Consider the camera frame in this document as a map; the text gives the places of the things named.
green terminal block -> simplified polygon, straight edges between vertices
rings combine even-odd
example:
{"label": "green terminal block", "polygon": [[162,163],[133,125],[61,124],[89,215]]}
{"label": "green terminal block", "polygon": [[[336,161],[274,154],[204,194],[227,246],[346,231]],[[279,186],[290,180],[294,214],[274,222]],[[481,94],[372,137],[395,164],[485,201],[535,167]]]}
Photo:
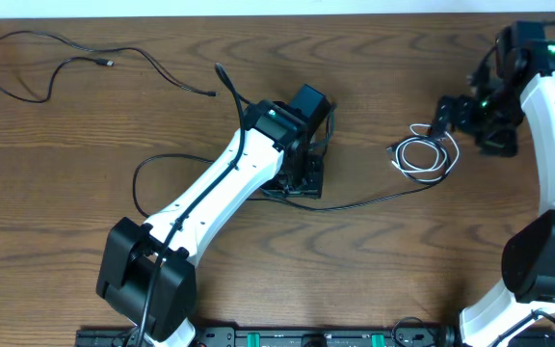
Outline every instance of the green terminal block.
{"label": "green terminal block", "polygon": [[260,334],[259,333],[250,333],[250,334],[248,334],[248,347],[260,347]]}
{"label": "green terminal block", "polygon": [[[248,336],[248,347],[250,347],[250,337]],[[373,334],[372,335],[372,347],[384,347],[384,335]]]}

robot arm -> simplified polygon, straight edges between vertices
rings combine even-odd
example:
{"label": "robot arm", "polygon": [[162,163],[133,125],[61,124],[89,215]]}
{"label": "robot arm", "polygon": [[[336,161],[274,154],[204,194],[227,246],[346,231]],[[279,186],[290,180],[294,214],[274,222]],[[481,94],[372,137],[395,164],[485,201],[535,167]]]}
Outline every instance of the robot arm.
{"label": "robot arm", "polygon": [[[162,211],[150,216],[145,224],[152,225],[150,235],[164,242],[175,221],[183,210],[220,175],[234,158],[239,147],[239,131],[220,158],[177,200]],[[209,243],[241,204],[265,182],[279,172],[283,151],[274,147],[274,141],[256,129],[247,131],[244,156],[232,171],[186,220],[184,228],[171,241],[174,251],[179,247],[188,253],[188,262],[198,266]]]}
{"label": "robot arm", "polygon": [[304,85],[289,104],[263,100],[251,104],[244,128],[216,162],[177,200],[138,226],[127,218],[109,233],[96,292],[116,311],[139,324],[143,318],[154,262],[149,259],[175,221],[225,172],[246,131],[237,167],[189,213],[169,244],[157,272],[148,309],[147,335],[155,346],[187,346],[195,329],[187,316],[196,301],[196,267],[220,228],[259,187],[280,196],[320,198],[322,156],[309,153],[310,140],[332,111],[325,96]]}
{"label": "robot arm", "polygon": [[533,312],[555,313],[555,42],[542,29],[528,22],[505,29],[495,48],[502,82],[483,78],[475,99],[462,96],[467,107],[444,99],[460,111],[452,121],[487,154],[515,155],[515,127],[525,116],[541,186],[540,217],[507,243],[503,279],[460,314],[462,342],[473,347],[507,346],[539,319]]}

wood grain surface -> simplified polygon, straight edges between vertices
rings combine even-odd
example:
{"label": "wood grain surface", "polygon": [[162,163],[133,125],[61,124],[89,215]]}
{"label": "wood grain surface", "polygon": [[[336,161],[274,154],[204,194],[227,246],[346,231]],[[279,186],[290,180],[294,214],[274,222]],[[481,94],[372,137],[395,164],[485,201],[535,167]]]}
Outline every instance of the wood grain surface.
{"label": "wood grain surface", "polygon": [[[165,152],[216,158],[232,137],[235,109],[214,63],[252,100],[289,100],[308,83],[339,104],[324,196],[304,201],[329,206],[412,189],[384,149],[410,123],[429,121],[440,96],[468,93],[466,74],[519,18],[555,14],[0,20],[0,35],[32,29],[139,46],[177,78],[221,92],[183,92],[130,53],[107,56],[110,68],[66,67],[44,104],[0,93],[0,346],[69,346],[81,327],[127,325],[94,292],[106,236],[123,216],[143,220],[130,196],[139,162]],[[72,55],[82,52],[52,40],[1,42],[0,83],[44,96]],[[539,201],[527,125],[512,159],[481,156],[472,139],[457,138],[455,171],[423,193],[326,214],[245,203],[200,263],[196,319],[455,323],[498,281],[503,246],[536,218]],[[203,169],[151,164],[141,204],[161,208]]]}

coiled white cable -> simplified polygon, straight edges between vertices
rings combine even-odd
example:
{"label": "coiled white cable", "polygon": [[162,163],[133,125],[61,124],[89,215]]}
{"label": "coiled white cable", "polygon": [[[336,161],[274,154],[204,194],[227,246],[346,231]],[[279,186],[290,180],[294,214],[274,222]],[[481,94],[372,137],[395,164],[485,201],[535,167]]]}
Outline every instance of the coiled white cable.
{"label": "coiled white cable", "polygon": [[[414,135],[404,139],[402,142],[397,144],[397,147],[393,150],[393,158],[391,160],[391,164],[399,170],[405,177],[417,181],[419,183],[426,183],[432,184],[434,182],[438,182],[443,179],[449,172],[453,169],[455,164],[460,159],[460,148],[456,143],[455,139],[449,134],[448,131],[444,132],[445,138],[449,139],[453,146],[455,147],[456,156],[455,160],[451,161],[451,157],[449,152],[447,151],[446,147],[444,147],[439,141],[442,139],[434,139],[431,136],[420,134],[414,128],[415,127],[424,127],[430,128],[430,124],[424,123],[415,123],[410,125],[410,132]],[[406,158],[406,148],[413,144],[419,144],[426,147],[430,147],[436,152],[436,160],[434,164],[429,168],[420,168],[414,164],[412,164]],[[422,173],[434,173],[440,172],[438,177],[435,178],[417,178],[414,177],[412,174],[422,174]]]}

green led light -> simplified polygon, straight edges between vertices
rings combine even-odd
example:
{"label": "green led light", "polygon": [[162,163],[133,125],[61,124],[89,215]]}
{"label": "green led light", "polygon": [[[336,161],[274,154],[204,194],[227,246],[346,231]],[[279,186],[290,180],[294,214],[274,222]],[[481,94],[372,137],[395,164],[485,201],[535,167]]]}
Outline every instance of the green led light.
{"label": "green led light", "polygon": [[549,51],[549,53],[555,54],[555,44],[549,44],[547,46],[547,50]]}

